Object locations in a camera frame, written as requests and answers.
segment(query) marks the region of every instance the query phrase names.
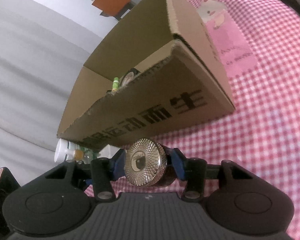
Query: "gold textured jar lid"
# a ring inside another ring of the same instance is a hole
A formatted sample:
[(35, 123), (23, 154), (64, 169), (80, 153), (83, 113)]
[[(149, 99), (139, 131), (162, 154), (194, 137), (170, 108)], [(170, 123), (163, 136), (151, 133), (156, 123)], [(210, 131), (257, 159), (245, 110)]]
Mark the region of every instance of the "gold textured jar lid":
[(166, 167), (164, 149), (150, 139), (139, 139), (126, 151), (124, 173), (132, 185), (154, 185), (162, 178)]

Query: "pink and white gingham cloth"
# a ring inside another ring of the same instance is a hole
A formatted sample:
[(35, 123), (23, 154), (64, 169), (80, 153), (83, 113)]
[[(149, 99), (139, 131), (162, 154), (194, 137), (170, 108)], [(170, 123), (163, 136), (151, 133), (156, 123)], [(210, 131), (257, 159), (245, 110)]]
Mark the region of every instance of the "pink and white gingham cloth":
[[(201, 2), (188, 1), (195, 7)], [(232, 115), (154, 139), (210, 164), (232, 160), (288, 194), (295, 213), (287, 233), (300, 240), (300, 18), (279, 0), (218, 1), (226, 4), (258, 64), (230, 79)], [(125, 178), (112, 185), (116, 193), (184, 188), (179, 181), (166, 188), (138, 188)], [(207, 181), (206, 187), (208, 195), (218, 186)], [(93, 195), (92, 188), (86, 193)]]

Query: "white bottle cap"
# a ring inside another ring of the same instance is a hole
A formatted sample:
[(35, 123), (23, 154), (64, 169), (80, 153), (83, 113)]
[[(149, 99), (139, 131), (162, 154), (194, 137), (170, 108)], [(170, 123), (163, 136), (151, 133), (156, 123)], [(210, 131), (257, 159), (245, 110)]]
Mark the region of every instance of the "white bottle cap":
[(59, 139), (56, 152), (54, 154), (54, 162), (55, 163), (62, 163), (64, 162), (65, 158), (67, 160), (73, 159), (74, 157), (74, 149), (68, 149), (68, 141), (64, 139)]

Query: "cartoon bear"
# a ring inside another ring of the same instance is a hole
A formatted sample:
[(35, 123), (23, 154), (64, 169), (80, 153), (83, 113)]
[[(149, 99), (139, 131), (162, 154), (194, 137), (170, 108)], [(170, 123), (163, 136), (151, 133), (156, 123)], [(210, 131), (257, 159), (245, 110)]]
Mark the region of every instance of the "cartoon bear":
[(225, 21), (222, 10), (226, 9), (227, 7), (224, 3), (216, 0), (202, 0), (201, 5), (197, 8), (197, 12), (204, 23), (213, 19), (215, 21), (214, 29), (218, 29)]

